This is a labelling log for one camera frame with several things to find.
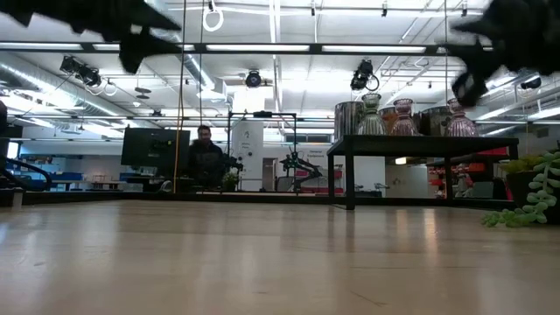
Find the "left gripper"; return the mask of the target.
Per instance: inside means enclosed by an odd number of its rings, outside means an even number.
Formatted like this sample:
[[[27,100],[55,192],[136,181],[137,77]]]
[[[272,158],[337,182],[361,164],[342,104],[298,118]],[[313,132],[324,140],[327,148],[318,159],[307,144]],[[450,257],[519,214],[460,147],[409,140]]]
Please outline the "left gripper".
[[[108,42],[119,41],[132,24],[181,30],[144,0],[1,0],[1,12],[25,27],[39,14],[70,25],[78,34],[97,32]],[[149,29],[125,35],[119,46],[119,60],[129,74],[135,74],[146,58],[175,53],[174,43],[153,36]]]

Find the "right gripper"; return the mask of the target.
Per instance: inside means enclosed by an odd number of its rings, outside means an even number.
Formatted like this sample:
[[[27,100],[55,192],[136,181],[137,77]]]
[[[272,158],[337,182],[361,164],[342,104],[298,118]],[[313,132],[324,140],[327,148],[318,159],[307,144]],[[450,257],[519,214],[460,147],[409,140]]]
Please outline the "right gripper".
[[[503,65],[511,71],[522,68],[550,75],[559,70],[558,0],[493,0],[483,17],[453,24],[491,40]],[[476,41],[472,45],[444,44],[449,55],[466,66],[451,85],[458,103],[474,107],[487,92],[486,80],[497,70],[497,57]]]

